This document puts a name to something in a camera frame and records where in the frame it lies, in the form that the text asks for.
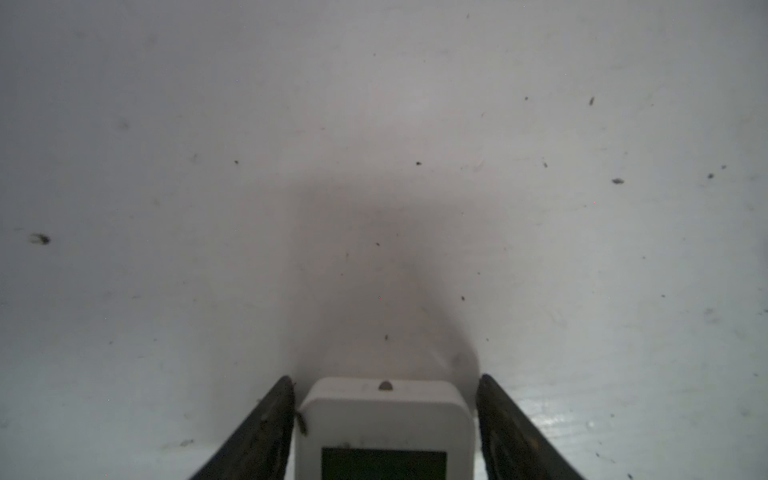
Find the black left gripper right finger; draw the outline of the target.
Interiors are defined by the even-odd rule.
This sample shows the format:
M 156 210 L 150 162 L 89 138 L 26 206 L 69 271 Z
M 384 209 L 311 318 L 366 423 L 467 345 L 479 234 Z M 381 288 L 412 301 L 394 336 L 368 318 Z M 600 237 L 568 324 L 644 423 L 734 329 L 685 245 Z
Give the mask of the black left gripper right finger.
M 475 394 L 481 450 L 492 480 L 583 480 L 489 374 Z

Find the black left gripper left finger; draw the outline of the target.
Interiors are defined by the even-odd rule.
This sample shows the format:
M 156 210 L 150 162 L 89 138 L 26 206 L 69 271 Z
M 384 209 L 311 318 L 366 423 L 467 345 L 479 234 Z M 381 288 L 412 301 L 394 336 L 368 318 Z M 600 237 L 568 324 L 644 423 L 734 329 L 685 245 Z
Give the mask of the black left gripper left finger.
M 192 480 L 282 480 L 291 451 L 296 395 L 281 377 Z

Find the white remote control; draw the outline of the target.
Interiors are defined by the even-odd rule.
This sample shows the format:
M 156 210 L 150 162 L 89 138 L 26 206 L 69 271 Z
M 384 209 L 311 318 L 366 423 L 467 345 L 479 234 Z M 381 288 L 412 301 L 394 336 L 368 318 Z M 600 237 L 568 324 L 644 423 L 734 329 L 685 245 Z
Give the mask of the white remote control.
M 471 479 L 475 422 L 446 381 L 323 378 L 298 409 L 297 479 Z

